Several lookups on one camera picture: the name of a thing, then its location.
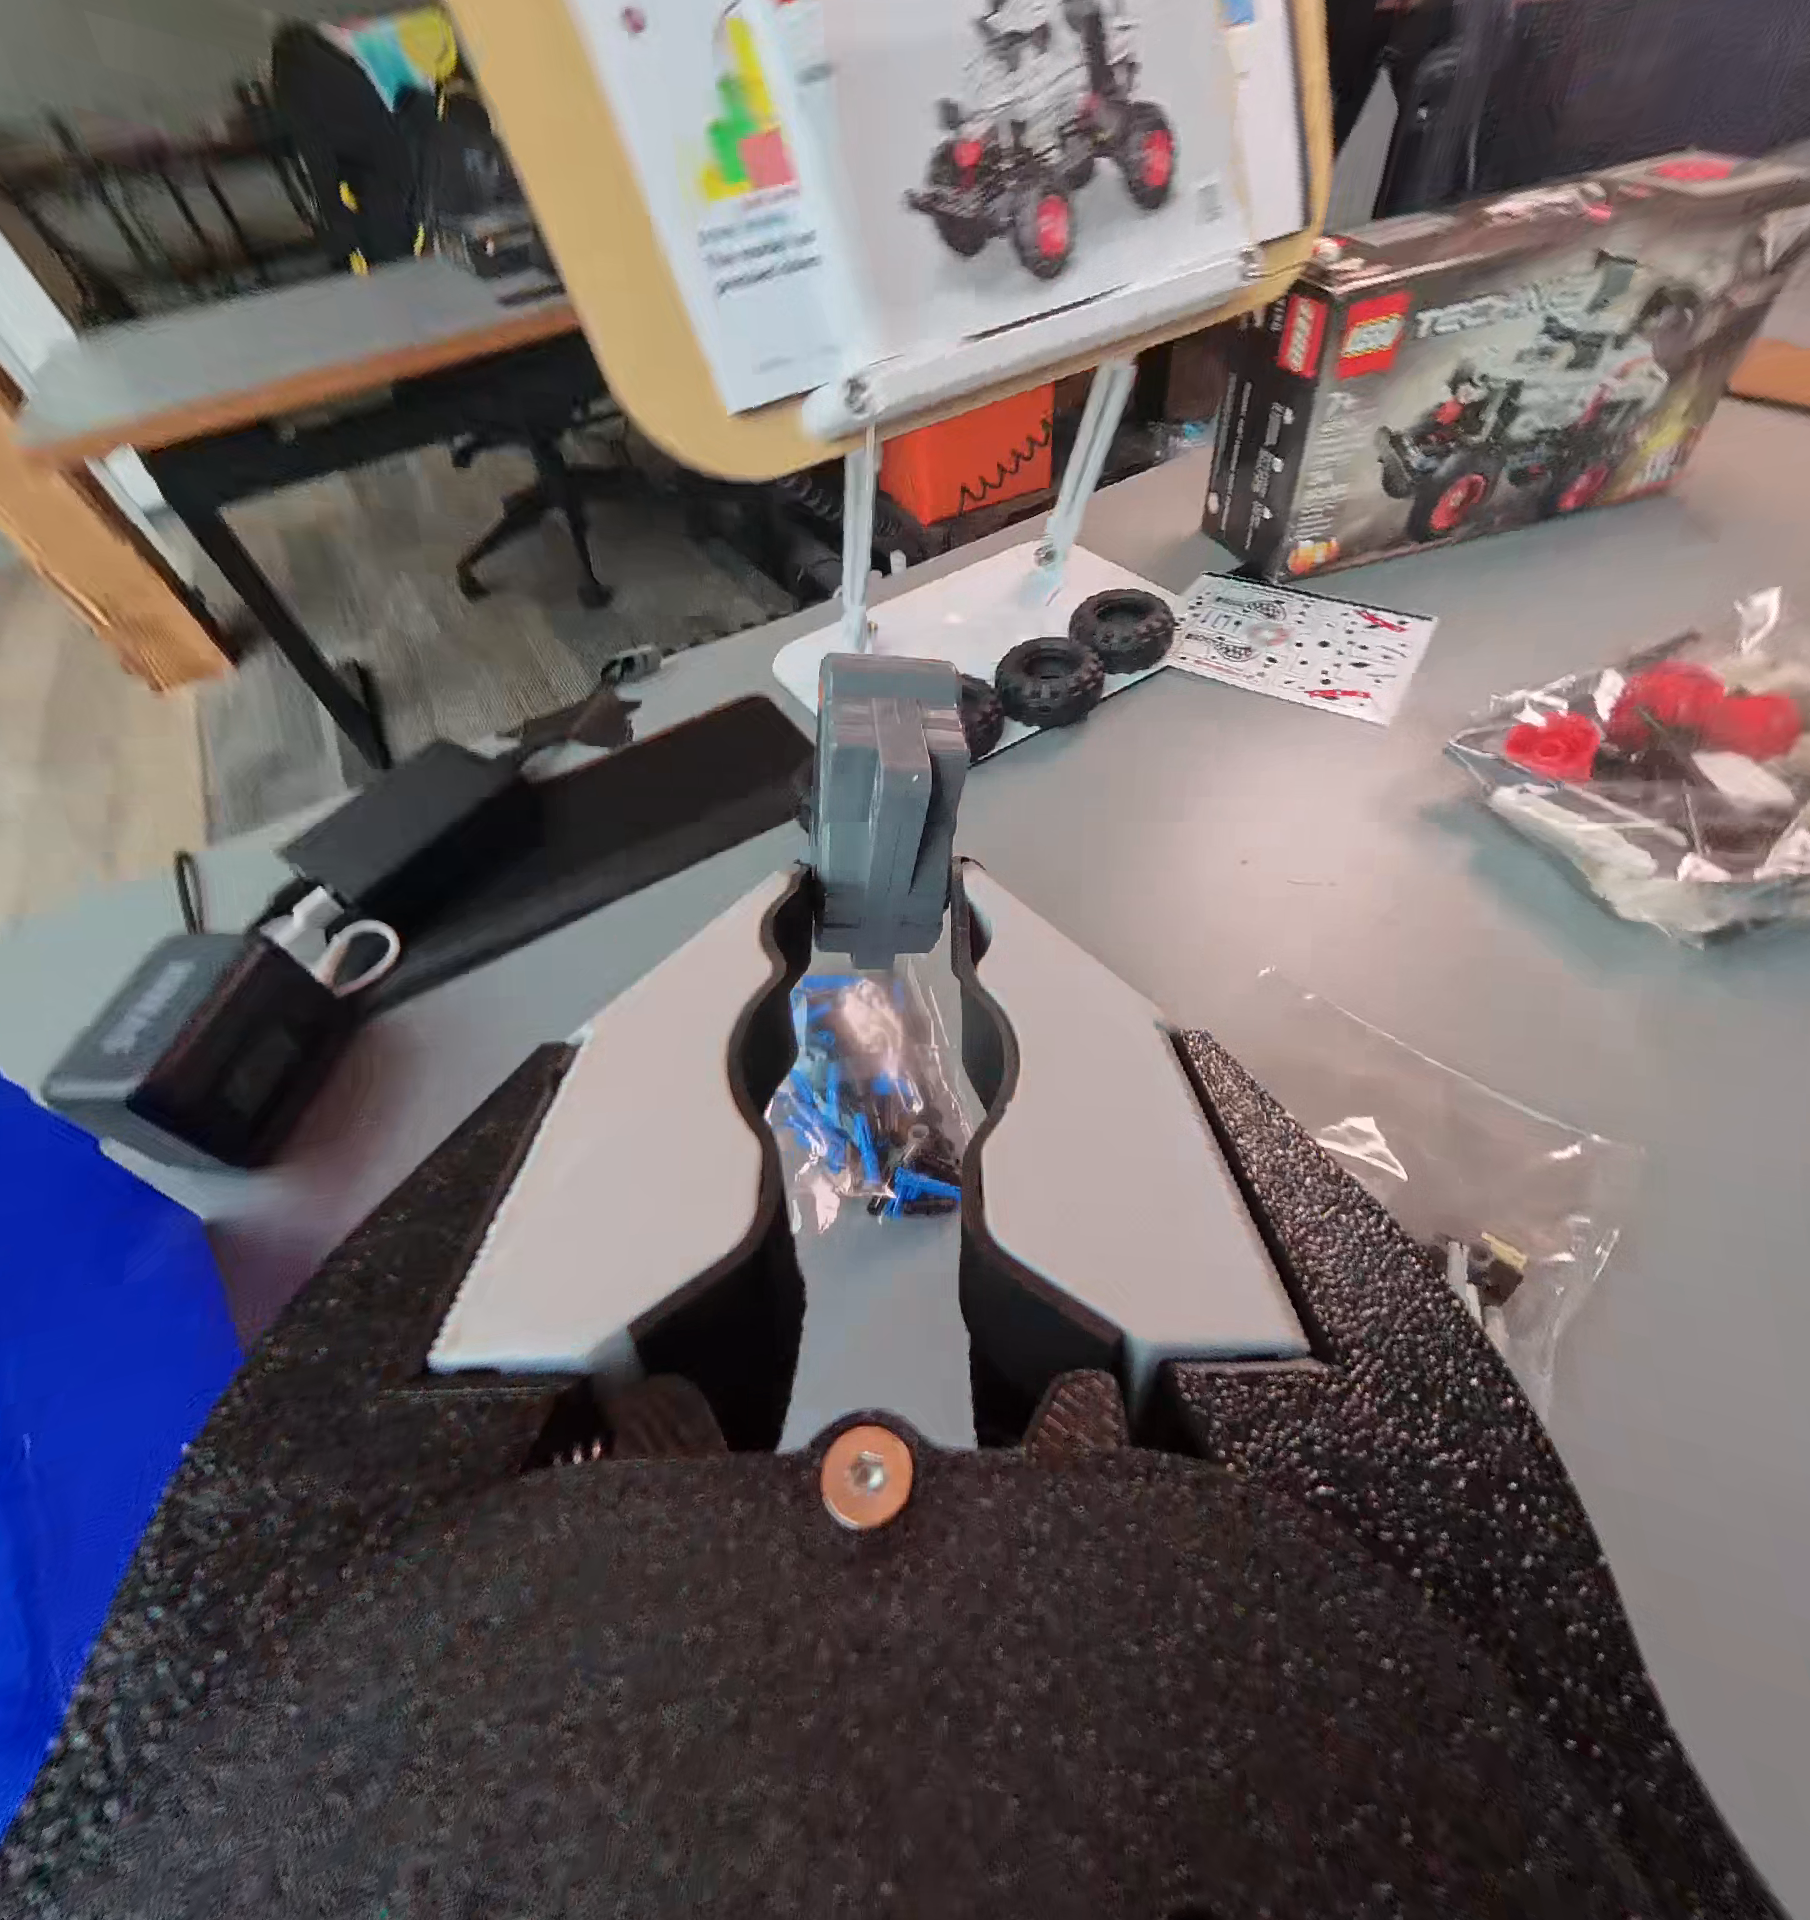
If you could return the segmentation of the black power adapter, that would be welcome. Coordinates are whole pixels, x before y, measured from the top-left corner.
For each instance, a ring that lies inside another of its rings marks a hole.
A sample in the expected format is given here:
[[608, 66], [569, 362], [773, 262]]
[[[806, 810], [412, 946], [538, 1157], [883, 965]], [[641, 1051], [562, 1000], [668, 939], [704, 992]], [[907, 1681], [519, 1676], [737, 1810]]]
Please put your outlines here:
[[399, 916], [448, 902], [535, 831], [525, 753], [435, 739], [278, 848], [343, 906]]

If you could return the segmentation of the clear bag of mixed parts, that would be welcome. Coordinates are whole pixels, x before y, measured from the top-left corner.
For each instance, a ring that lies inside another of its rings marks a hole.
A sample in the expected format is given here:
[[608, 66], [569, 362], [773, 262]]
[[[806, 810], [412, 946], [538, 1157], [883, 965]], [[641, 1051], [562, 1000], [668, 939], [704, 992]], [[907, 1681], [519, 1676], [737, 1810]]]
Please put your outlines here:
[[1564, 1331], [1636, 1214], [1642, 1150], [1516, 1103], [1272, 966], [1256, 976], [1247, 1065], [1430, 1257], [1549, 1415]]

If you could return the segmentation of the clear bag of blue pins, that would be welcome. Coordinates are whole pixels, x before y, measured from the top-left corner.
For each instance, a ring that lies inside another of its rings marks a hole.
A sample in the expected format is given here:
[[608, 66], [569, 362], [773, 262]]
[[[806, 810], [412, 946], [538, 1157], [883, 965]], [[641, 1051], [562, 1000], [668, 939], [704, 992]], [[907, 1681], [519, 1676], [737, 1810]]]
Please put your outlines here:
[[767, 1122], [796, 1227], [958, 1214], [971, 1122], [925, 961], [810, 972], [791, 1015], [796, 1065]]

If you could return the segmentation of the white book stand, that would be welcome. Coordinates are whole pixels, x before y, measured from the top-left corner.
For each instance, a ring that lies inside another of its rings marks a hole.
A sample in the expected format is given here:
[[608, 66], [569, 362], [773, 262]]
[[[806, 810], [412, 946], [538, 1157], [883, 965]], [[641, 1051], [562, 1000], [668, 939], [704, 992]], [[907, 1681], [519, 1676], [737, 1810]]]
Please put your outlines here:
[[[825, 657], [852, 649], [948, 660], [962, 672], [994, 680], [1011, 645], [1043, 636], [1069, 638], [1075, 608], [1091, 594], [1108, 588], [1155, 591], [1117, 563], [1078, 555], [1084, 510], [1132, 395], [1137, 358], [1284, 292], [1323, 233], [1330, 175], [1324, 4], [1292, 1], [1301, 55], [1306, 222], [1264, 246], [1254, 281], [1203, 310], [1185, 310], [1108, 343], [1011, 370], [923, 412], [889, 419], [867, 412], [828, 435], [810, 426], [806, 395], [738, 415], [727, 411], [569, 6], [456, 4], [456, 17], [613, 395], [654, 444], [714, 478], [769, 481], [834, 457], [845, 462], [838, 618], [779, 654], [775, 672], [782, 687], [815, 712]], [[1091, 372], [1090, 395], [1045, 522], [1004, 555], [962, 561], [930, 586], [897, 588], [872, 612], [872, 533], [884, 444], [1078, 370]]]

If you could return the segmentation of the grey table with black legs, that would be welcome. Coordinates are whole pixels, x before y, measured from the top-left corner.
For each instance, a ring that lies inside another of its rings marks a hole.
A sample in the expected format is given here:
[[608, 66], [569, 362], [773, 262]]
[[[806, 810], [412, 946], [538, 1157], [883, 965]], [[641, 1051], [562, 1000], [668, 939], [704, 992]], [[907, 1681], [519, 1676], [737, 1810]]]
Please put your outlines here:
[[608, 394], [562, 285], [418, 257], [85, 332], [43, 367], [15, 435], [74, 475], [137, 455], [343, 739], [387, 771], [370, 672], [328, 660], [228, 509], [473, 438], [525, 442], [557, 481], [562, 434]]

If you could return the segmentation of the grey toy motor block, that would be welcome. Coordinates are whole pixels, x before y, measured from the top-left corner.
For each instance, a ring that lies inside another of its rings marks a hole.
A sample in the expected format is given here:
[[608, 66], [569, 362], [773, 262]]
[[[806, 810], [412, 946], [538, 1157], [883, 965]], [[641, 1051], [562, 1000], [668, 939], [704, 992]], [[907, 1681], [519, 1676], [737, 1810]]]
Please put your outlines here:
[[866, 972], [938, 944], [971, 768], [962, 675], [937, 659], [834, 652], [821, 675], [815, 941]]

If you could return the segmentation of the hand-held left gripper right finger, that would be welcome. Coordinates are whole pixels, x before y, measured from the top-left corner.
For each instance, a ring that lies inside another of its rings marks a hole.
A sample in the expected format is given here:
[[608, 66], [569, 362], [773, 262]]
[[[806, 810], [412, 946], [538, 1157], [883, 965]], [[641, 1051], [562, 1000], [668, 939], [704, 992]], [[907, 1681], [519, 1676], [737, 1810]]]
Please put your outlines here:
[[959, 1296], [996, 1389], [1172, 1362], [1287, 1365], [1310, 1341], [1165, 1012], [979, 861], [954, 867], [954, 977], [980, 1123]]

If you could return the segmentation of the black toy truck box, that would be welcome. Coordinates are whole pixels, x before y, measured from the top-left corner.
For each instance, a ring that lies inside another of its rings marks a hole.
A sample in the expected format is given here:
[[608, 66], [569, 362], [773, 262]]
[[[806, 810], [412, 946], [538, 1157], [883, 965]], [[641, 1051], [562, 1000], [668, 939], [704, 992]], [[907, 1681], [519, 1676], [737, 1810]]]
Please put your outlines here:
[[1810, 254], [1810, 160], [1682, 151], [1316, 241], [1233, 332], [1201, 530], [1301, 586], [1668, 489]]

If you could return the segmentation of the clear bag of red white parts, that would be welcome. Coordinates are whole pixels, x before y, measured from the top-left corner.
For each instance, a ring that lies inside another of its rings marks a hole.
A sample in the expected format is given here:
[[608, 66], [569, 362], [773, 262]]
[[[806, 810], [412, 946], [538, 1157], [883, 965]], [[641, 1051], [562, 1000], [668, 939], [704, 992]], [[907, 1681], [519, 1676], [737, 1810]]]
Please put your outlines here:
[[1810, 584], [1506, 692], [1445, 756], [1624, 924], [1693, 946], [1810, 926]]

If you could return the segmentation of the black power bank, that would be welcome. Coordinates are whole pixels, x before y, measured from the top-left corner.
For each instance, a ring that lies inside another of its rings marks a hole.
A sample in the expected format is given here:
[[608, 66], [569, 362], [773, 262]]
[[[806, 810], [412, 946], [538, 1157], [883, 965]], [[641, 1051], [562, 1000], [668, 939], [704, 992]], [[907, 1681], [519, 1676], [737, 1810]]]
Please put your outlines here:
[[354, 919], [313, 958], [275, 927], [154, 946], [46, 1072], [46, 1106], [169, 1165], [258, 1169], [341, 1065], [360, 996], [396, 965], [390, 924]]

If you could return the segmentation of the white sticker sheet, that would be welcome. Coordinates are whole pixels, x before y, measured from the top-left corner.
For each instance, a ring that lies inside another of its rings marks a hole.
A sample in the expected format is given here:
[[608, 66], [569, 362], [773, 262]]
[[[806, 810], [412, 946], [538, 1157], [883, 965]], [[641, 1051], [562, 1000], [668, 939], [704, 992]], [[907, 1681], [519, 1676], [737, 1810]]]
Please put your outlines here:
[[1314, 712], [1390, 727], [1434, 614], [1207, 571], [1181, 596], [1167, 664]]

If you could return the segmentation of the black swivel chair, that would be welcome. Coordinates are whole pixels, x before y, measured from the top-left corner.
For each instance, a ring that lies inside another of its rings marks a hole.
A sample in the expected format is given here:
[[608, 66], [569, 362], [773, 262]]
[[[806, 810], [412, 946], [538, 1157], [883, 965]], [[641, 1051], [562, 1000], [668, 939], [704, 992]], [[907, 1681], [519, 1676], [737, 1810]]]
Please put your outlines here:
[[462, 434], [448, 444], [454, 467], [465, 470], [492, 449], [517, 448], [535, 462], [535, 478], [519, 489], [506, 494], [499, 516], [486, 533], [469, 544], [456, 564], [462, 596], [476, 605], [491, 596], [483, 566], [513, 542], [531, 538], [547, 518], [562, 521], [581, 569], [581, 603], [588, 611], [611, 605], [611, 590], [597, 573], [591, 550], [591, 521], [586, 497], [598, 483], [592, 467], [578, 462], [563, 445], [569, 432], [591, 424], [603, 404], [594, 398], [572, 400], [563, 412], [540, 419], [521, 419], [513, 424], [491, 424]]

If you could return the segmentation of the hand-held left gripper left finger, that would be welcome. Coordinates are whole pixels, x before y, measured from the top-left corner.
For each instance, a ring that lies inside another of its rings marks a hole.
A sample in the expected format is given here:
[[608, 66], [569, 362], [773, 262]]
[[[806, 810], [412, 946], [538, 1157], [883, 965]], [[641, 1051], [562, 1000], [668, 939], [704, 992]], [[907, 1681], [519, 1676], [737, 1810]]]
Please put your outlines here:
[[784, 1219], [812, 878], [776, 868], [582, 1028], [431, 1344], [432, 1374], [588, 1374]]

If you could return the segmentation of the orange storage box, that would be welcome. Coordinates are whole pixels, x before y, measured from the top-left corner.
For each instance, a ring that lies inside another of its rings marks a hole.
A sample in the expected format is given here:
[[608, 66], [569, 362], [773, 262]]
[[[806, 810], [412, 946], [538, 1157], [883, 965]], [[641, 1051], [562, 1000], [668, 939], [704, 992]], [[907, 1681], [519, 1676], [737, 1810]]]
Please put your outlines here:
[[1045, 491], [1054, 481], [1055, 384], [1045, 382], [884, 444], [880, 489], [934, 524]]

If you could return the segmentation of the white instruction booklet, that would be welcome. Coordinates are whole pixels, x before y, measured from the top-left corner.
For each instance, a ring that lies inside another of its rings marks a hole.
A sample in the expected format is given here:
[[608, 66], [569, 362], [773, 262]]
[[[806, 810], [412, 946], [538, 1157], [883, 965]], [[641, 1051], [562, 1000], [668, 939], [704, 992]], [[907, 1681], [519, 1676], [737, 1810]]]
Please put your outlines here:
[[837, 434], [1203, 310], [1306, 222], [1292, 4], [572, 4], [727, 411]]

